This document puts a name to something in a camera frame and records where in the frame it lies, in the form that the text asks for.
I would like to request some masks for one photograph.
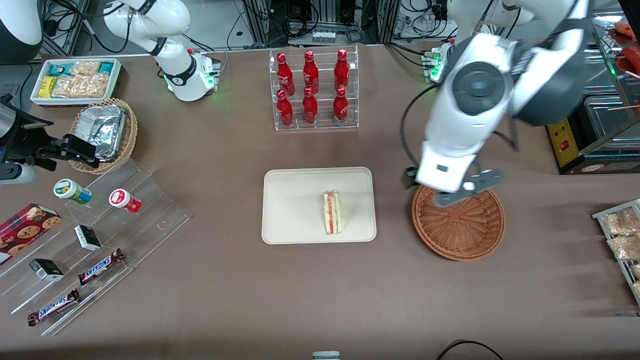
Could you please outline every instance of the cookie box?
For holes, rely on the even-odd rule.
[[[0,224],[0,265],[19,254],[60,221],[57,212],[38,204],[29,204]]]
[[[64,65],[69,63],[74,63],[75,61],[99,61],[103,64],[112,63],[113,66],[110,69],[109,73],[109,81],[107,82],[107,88],[102,97],[76,97],[76,98],[56,98],[56,97],[40,97],[40,88],[42,87],[43,81],[46,78],[50,77],[52,67],[58,65]],[[120,62],[114,58],[65,58],[65,59],[53,59],[47,60],[42,64],[42,69],[40,70],[40,74],[38,75],[38,80],[36,81],[35,86],[33,87],[33,91],[31,92],[31,101],[34,104],[40,105],[44,108],[52,108],[52,107],[74,107],[74,106],[85,106],[88,104],[95,104],[96,102],[108,100],[112,98],[113,93],[116,90],[116,85],[118,83],[118,77],[120,75],[120,70],[122,65]]]

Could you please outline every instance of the white storage bin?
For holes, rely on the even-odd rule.
[[[44,98],[39,97],[38,92],[40,91],[40,87],[42,86],[42,80],[45,76],[49,75],[49,70],[53,65],[62,65],[73,63],[76,61],[99,61],[102,63],[113,63],[113,68],[111,69],[111,74],[109,75],[109,82],[107,83],[107,89],[104,92],[104,96],[102,97],[75,97],[75,98],[61,98],[61,97],[51,97]],[[40,70],[40,74],[38,75],[38,81],[36,81],[36,85],[33,87],[33,91],[31,91],[31,101],[34,104],[43,106],[43,107],[69,107],[69,106],[84,106],[87,104],[93,104],[95,102],[99,102],[101,100],[110,99],[115,91],[116,84],[118,83],[118,77],[120,75],[120,69],[122,65],[120,62],[114,58],[64,58],[64,59],[55,59],[55,60],[47,60],[42,64],[42,69]]]

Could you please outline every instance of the sausage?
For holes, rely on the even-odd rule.
[[[627,58],[627,60],[634,67],[634,72],[638,74],[640,72],[640,48],[638,48],[638,46],[632,45],[622,49],[622,53],[620,54]]]
[[[616,31],[628,37],[632,37],[632,38],[636,37],[636,35],[634,34],[634,30],[631,28],[631,26],[629,24],[625,24],[624,22],[616,23]]]

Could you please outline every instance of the acrylic bottle rack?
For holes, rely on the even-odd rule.
[[[58,211],[62,218],[58,226],[0,267],[2,301],[12,314],[24,318],[25,327],[30,313],[55,302],[74,288],[79,290],[80,303],[69,305],[33,328],[42,336],[55,335],[189,220],[175,201],[160,190],[151,173],[133,160],[123,161],[87,188],[93,193],[90,202],[80,205],[68,201]],[[109,194],[117,188],[126,189],[142,201],[138,213],[131,214],[109,204]],[[80,247],[74,232],[78,224],[93,227],[102,244],[100,250]],[[80,287],[77,276],[118,248],[126,258]],[[53,260],[65,274],[64,278],[58,282],[40,280],[29,267],[35,258]]]
[[[316,94],[318,101],[318,121],[315,125],[309,125],[304,119],[304,110],[302,100],[304,99],[305,82],[302,75],[302,69],[305,66],[304,53],[300,49],[279,49],[269,53],[269,78],[271,80],[271,101],[273,103],[273,120],[277,131],[281,130],[316,130],[316,129],[350,129],[358,127],[360,123],[359,109],[359,77],[358,77],[358,47],[342,46],[342,47],[312,47],[309,48],[314,52],[314,59],[318,66],[320,75],[320,91]],[[347,87],[346,97],[349,101],[347,108],[347,122],[343,126],[336,126],[333,123],[333,100],[335,99],[335,87],[333,68],[337,61],[339,49],[347,51],[347,62],[349,63],[349,86]],[[287,63],[293,71],[293,83],[296,87],[296,93],[289,98],[293,106],[293,126],[286,128],[282,125],[278,117],[278,109],[276,103],[278,101],[276,92],[280,88],[278,83],[278,62],[276,55],[284,53],[287,56]]]

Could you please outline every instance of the red-capped jar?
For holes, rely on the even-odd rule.
[[[116,208],[123,208],[130,213],[137,213],[142,208],[142,201],[124,189],[117,189],[109,195],[109,203]]]

